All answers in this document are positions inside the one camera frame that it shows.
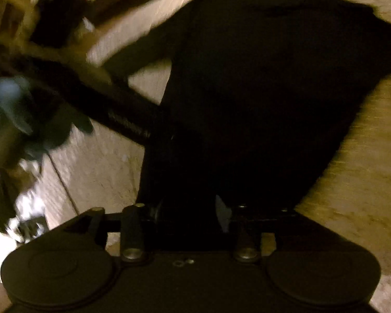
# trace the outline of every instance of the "black cloth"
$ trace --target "black cloth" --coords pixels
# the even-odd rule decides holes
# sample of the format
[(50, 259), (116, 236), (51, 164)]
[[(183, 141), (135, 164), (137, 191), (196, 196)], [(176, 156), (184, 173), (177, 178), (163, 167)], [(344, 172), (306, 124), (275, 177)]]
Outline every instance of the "black cloth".
[(391, 24), (343, 0), (194, 0), (104, 66), (164, 57), (176, 135), (147, 147), (138, 201), (292, 207), (391, 73)]

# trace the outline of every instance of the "round pad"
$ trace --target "round pad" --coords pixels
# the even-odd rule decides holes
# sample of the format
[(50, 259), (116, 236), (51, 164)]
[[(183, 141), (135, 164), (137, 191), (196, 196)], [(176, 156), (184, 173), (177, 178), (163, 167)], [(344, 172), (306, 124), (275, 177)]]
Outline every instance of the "round pad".
[(73, 241), (65, 240), (64, 250), (55, 246), (51, 250), (33, 241), (5, 259), (1, 275), (9, 295), (45, 309), (72, 306), (109, 281), (113, 265), (106, 251), (80, 235), (65, 238)]
[(376, 258), (367, 251), (276, 251), (267, 273), (288, 296), (315, 308), (340, 308), (369, 300), (380, 280)]

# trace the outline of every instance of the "hand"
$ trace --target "hand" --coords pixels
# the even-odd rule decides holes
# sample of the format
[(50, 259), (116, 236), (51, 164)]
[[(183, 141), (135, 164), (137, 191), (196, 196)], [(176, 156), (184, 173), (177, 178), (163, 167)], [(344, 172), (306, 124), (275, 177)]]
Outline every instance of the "hand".
[(28, 160), (40, 160), (44, 153), (63, 145), (72, 124), (87, 134), (93, 132), (90, 119), (67, 103), (59, 103), (53, 114), (46, 114), (55, 98), (41, 90), (38, 100), (39, 90), (24, 77), (0, 78), (0, 132), (10, 123), (25, 134), (21, 157)]

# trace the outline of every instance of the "thin dark line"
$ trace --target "thin dark line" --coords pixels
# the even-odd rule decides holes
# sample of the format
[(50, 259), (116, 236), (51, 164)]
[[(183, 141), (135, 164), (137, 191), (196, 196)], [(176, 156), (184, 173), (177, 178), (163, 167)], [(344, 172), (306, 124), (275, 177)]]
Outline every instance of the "thin dark line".
[(47, 153), (48, 157), (49, 157), (49, 161), (51, 161), (51, 165), (52, 165), (52, 168), (54, 169), (55, 173), (57, 174), (58, 176), (58, 179), (59, 179), (59, 182), (61, 183), (61, 186), (64, 188), (65, 190), (65, 193), (67, 194), (67, 198), (68, 200), (70, 201), (71, 203), (71, 206), (75, 212), (76, 215), (79, 215), (80, 214), (80, 211), (78, 210), (78, 207), (77, 205), (75, 204), (69, 190), (68, 190), (68, 187), (67, 185), (65, 184), (65, 182), (63, 181), (62, 177), (61, 177), (61, 174), (59, 173), (59, 170), (57, 168), (57, 165), (55, 164), (55, 161), (54, 159), (52, 159), (51, 157), (51, 154)]

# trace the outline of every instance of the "beige floor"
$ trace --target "beige floor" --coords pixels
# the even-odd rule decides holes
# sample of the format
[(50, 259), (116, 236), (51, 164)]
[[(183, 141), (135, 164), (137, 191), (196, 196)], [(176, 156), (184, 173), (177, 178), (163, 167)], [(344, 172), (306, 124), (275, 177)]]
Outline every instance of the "beige floor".
[[(99, 64), (188, 1), (155, 0), (120, 17), (89, 59)], [(391, 0), (353, 1), (377, 6), (391, 22)], [(168, 75), (166, 62), (138, 72), (132, 83), (159, 101)], [(136, 198), (143, 149), (98, 124), (95, 129), (91, 137), (75, 131), (70, 145), (53, 156), (81, 211), (93, 206), (120, 211)], [(40, 195), (51, 226), (74, 215), (49, 164)], [(298, 210), (378, 257), (383, 276), (371, 303), (391, 313), (391, 78), (368, 98), (337, 158)]]

